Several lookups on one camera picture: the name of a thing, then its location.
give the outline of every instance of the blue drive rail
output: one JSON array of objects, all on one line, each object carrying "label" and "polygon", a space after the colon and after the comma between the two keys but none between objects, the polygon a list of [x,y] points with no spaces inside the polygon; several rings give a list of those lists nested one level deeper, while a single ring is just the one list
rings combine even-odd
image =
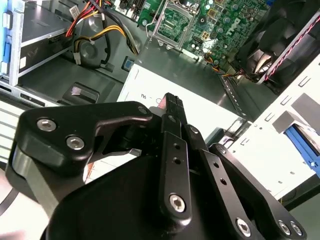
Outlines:
[{"label": "blue drive rail", "polygon": [[296,149],[300,152],[305,163],[315,171],[318,177],[320,177],[320,153],[317,143],[311,138],[308,138],[303,128],[297,124],[290,126],[284,134],[287,135]]}]

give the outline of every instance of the white plastic panel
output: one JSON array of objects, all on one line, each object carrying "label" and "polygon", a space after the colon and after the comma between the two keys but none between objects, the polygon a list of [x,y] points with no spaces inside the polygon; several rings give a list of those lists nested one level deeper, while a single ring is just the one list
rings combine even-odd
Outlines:
[{"label": "white plastic panel", "polygon": [[308,124],[291,105],[303,93],[320,104],[319,73],[320,55],[230,148],[231,152],[235,151],[234,156],[277,199],[315,174],[304,163],[291,141],[284,134],[276,132],[273,123],[284,111],[289,111],[301,118],[306,125]]},{"label": "white plastic panel", "polygon": [[274,121],[284,112],[290,111],[299,116],[291,105],[306,93],[320,104],[320,55],[290,84],[287,89],[260,115],[254,122],[258,126],[268,126],[272,129]]},{"label": "white plastic panel", "polygon": [[147,108],[157,107],[166,93],[178,96],[183,101],[188,123],[199,129],[203,139],[208,138],[216,128],[227,130],[239,118],[219,106],[219,103],[215,104],[136,64],[117,101],[137,101]]},{"label": "white plastic panel", "polygon": [[315,174],[288,137],[271,128],[253,125],[236,143],[229,150],[277,199]]},{"label": "white plastic panel", "polygon": [[24,110],[0,101],[0,161],[7,162],[19,116]]}]

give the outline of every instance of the screw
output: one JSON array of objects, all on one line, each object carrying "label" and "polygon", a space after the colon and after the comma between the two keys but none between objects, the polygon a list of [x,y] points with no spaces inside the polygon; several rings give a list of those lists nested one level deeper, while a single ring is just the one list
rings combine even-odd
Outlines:
[{"label": "screw", "polygon": [[290,222],[291,223],[291,226],[293,228],[293,230],[295,230],[295,232],[299,235],[299,236],[302,236],[302,231],[301,229],[292,221]]},{"label": "screw", "polygon": [[248,224],[241,218],[236,219],[236,225],[240,232],[245,235],[247,238],[251,236],[251,230]]},{"label": "screw", "polygon": [[40,119],[36,122],[36,125],[45,132],[51,132],[57,128],[56,123],[50,119]]},{"label": "screw", "polygon": [[78,136],[70,136],[66,139],[66,145],[73,150],[81,150],[85,146],[85,142]]},{"label": "screw", "polygon": [[225,154],[227,151],[220,145],[216,146],[216,149],[218,149],[219,152]]},{"label": "screw", "polygon": [[171,206],[178,213],[182,213],[186,209],[185,201],[178,195],[172,194],[169,198]]},{"label": "screw", "polygon": [[282,231],[283,231],[286,235],[289,236],[289,235],[291,234],[289,228],[287,227],[287,225],[284,224],[283,221],[279,220],[279,225],[280,225]]},{"label": "screw", "polygon": [[171,116],[171,115],[169,115],[169,119],[174,123],[176,122],[175,118],[173,116]]},{"label": "screw", "polygon": [[195,134],[199,133],[198,129],[196,129],[194,126],[190,126],[190,129],[192,132],[194,132]]},{"label": "screw", "polygon": [[141,113],[147,114],[147,110],[145,110],[142,106],[139,106],[138,109]]}]

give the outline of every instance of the green circuit board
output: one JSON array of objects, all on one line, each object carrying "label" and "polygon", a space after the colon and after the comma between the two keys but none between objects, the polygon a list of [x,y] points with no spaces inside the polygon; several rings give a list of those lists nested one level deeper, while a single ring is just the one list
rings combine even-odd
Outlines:
[{"label": "green circuit board", "polygon": [[158,32],[178,43],[189,23],[190,20],[185,15],[168,7],[164,10],[164,20],[159,26]]},{"label": "green circuit board", "polygon": [[[151,23],[162,0],[146,0],[138,24]],[[157,13],[159,17],[165,1]],[[232,61],[239,48],[258,25],[269,6],[265,0],[189,0],[189,8],[197,7],[198,13],[183,40],[182,48],[194,56],[210,53],[215,64],[223,66]],[[181,13],[164,10],[158,33],[174,40],[186,29],[186,17]],[[166,20],[174,15],[174,25]]]}]

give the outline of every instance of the vent slot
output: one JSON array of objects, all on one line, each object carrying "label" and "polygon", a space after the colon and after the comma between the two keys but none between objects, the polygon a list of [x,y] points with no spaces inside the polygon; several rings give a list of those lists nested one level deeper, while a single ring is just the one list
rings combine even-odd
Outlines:
[{"label": "vent slot", "polygon": [[30,97],[30,96],[25,95],[25,94],[23,94],[23,93],[20,93],[20,98],[25,99],[25,100],[28,100],[28,101],[30,101],[30,102],[32,102],[32,103],[34,103],[34,104],[37,104],[37,105],[39,105],[39,106],[41,106],[41,107],[46,106],[46,104],[45,104],[44,102],[39,101],[39,100],[37,100],[37,99],[34,99],[33,97]]}]

